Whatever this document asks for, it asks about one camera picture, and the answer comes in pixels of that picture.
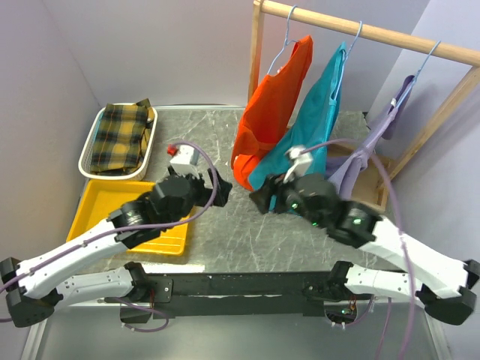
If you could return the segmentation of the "teal t shirt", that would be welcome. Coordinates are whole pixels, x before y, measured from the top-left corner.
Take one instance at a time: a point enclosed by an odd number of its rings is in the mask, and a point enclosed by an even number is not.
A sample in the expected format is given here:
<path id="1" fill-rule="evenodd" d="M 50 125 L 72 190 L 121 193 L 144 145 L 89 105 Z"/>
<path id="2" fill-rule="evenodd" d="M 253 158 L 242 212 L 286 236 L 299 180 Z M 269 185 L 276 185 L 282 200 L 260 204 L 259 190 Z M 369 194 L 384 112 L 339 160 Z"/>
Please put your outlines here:
<path id="1" fill-rule="evenodd" d="M 254 190 L 260 189 L 266 176 L 282 174 L 289 169 L 290 162 L 285 156 L 289 148 L 310 148 L 329 140 L 340 109 L 346 57 L 346 44 L 342 43 L 304 98 L 293 126 L 248 176 Z"/>

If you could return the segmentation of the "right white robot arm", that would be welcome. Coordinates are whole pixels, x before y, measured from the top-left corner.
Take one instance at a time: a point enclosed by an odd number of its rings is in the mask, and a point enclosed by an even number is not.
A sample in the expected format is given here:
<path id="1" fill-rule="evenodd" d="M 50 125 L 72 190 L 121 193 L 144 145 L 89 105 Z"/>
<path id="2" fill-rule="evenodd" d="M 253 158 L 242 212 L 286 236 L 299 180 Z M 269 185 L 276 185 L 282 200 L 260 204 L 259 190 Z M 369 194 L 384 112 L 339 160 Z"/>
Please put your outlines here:
<path id="1" fill-rule="evenodd" d="M 406 234 L 371 207 L 341 199 L 335 186 L 319 174 L 285 182 L 270 175 L 250 199 L 265 214 L 293 212 L 342 245 L 373 254 L 397 271 L 373 270 L 338 261 L 314 296 L 339 302 L 353 295 L 413 301 L 440 322 L 463 324 L 476 308 L 472 288 L 479 281 L 479 263 L 445 256 Z"/>

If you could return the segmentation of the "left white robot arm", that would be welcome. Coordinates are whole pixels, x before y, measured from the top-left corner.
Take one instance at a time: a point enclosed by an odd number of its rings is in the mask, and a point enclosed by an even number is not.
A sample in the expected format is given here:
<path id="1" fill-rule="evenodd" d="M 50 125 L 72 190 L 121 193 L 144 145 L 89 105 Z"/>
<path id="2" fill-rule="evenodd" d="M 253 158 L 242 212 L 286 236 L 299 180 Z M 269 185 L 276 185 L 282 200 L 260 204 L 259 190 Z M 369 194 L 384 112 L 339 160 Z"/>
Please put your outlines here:
<path id="1" fill-rule="evenodd" d="M 217 171 L 210 170 L 208 175 L 210 188 L 201 176 L 171 170 L 151 190 L 62 246 L 29 260 L 9 257 L 1 261 L 1 289 L 6 293 L 9 320 L 24 328 L 79 302 L 102 297 L 126 302 L 148 299 L 152 282 L 139 263 L 95 274 L 78 272 L 102 257 L 128 251 L 183 224 L 195 206 L 225 206 L 232 184 Z"/>

